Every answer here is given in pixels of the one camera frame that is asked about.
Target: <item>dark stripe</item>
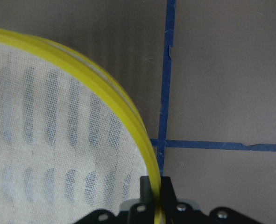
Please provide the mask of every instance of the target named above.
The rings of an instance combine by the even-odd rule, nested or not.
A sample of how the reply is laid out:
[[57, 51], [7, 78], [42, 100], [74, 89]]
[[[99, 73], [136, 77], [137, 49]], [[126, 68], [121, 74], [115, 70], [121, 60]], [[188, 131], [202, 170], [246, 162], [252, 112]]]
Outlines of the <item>dark stripe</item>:
[[116, 171], [113, 170], [109, 172], [107, 176], [105, 176], [105, 189], [104, 189], [104, 202], [107, 205], [108, 209], [112, 208], [113, 205], [113, 195], [115, 189], [115, 179], [116, 179]]
[[24, 137], [26, 142], [33, 142], [33, 104], [34, 104], [34, 68], [25, 72], [25, 92], [23, 101]]
[[1, 98], [1, 136], [7, 144], [12, 143], [12, 91], [10, 65], [4, 67], [0, 76], [0, 98]]
[[95, 171], [91, 172], [86, 177], [85, 199], [91, 205], [93, 205], [94, 198], [95, 198], [95, 178], [96, 178]]
[[33, 185], [34, 185], [33, 169], [27, 168], [24, 173], [24, 192], [26, 195], [26, 199], [29, 202], [33, 201]]
[[55, 169], [49, 168], [44, 173], [44, 196], [49, 203], [54, 202]]
[[97, 147], [99, 144], [99, 126], [100, 126], [100, 107], [101, 100], [93, 93], [91, 95], [90, 124], [89, 124], [89, 142], [90, 146]]
[[67, 136], [69, 143], [76, 146], [78, 142], [79, 83], [74, 78], [71, 80], [69, 88], [69, 102]]
[[128, 199], [128, 192], [129, 192], [131, 177], [132, 177], [131, 174], [128, 174], [124, 179], [123, 188], [122, 188], [123, 201], [126, 201]]
[[12, 202], [13, 197], [14, 197], [12, 167], [7, 166], [3, 169], [2, 179], [3, 179], [3, 194], [4, 194], [4, 197], [7, 201]]
[[[161, 89], [161, 111], [158, 128], [158, 139], [165, 140], [167, 135], [167, 122], [169, 110], [169, 95], [170, 95], [170, 80], [171, 80], [171, 56], [170, 48], [173, 46], [174, 36], [174, 22], [175, 22], [175, 0], [167, 0], [166, 7], [166, 23], [165, 23], [165, 44], [163, 55], [163, 75], [162, 75], [162, 89]], [[163, 146], [157, 149], [157, 162], [163, 175], [164, 167], [164, 150]]]
[[58, 71], [51, 70], [47, 78], [46, 128], [45, 136], [49, 145], [54, 146], [57, 125]]
[[74, 169], [68, 170], [65, 176], [65, 190], [64, 196], [69, 203], [74, 202], [74, 190], [76, 182], [76, 171]]
[[112, 148], [117, 149], [120, 142], [121, 122], [119, 118], [112, 114], [110, 117], [108, 142]]

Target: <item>sieve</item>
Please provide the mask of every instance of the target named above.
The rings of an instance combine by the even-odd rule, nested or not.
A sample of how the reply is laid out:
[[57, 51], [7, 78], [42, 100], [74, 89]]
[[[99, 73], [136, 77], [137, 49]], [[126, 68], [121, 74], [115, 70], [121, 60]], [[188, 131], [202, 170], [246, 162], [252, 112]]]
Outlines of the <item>sieve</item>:
[[0, 223], [74, 223], [160, 176], [133, 101], [80, 53], [0, 29]]

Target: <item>white mesh screen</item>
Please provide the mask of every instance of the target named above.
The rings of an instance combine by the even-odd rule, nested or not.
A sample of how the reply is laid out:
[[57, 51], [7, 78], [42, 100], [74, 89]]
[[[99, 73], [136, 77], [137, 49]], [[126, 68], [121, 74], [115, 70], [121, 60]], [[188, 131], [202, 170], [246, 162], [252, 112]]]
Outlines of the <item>white mesh screen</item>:
[[98, 96], [58, 67], [0, 45], [0, 224], [73, 223], [139, 197], [145, 163]]

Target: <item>bolt head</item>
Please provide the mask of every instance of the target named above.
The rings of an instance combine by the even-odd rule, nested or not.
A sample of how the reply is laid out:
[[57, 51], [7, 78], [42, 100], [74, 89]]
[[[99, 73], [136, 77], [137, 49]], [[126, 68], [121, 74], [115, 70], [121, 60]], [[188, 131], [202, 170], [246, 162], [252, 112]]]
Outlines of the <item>bolt head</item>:
[[177, 206], [176, 206], [177, 210], [178, 211], [186, 211], [187, 207], [185, 204], [183, 203], [179, 203]]
[[141, 204], [136, 209], [137, 212], [144, 212], [146, 210], [146, 206], [144, 204]]
[[108, 220], [108, 218], [109, 218], [109, 216], [106, 213], [104, 213], [104, 214], [99, 215], [98, 220], [100, 222], [104, 222], [104, 221]]
[[218, 211], [217, 217], [221, 218], [221, 219], [227, 219], [228, 218], [228, 214], [227, 214], [227, 212], [221, 210], [221, 211]]

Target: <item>black mount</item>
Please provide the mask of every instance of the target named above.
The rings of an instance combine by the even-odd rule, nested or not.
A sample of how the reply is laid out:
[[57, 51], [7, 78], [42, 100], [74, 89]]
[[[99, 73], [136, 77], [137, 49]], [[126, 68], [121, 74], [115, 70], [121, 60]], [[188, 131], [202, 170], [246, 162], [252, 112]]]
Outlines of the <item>black mount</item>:
[[[261, 224], [226, 207], [216, 208], [207, 216], [190, 203], [177, 200], [169, 177], [161, 180], [161, 206], [166, 224]], [[95, 210], [75, 224], [153, 224], [155, 202], [147, 176], [140, 179], [140, 199], [129, 203], [129, 208], [121, 209], [118, 216], [107, 210]]]

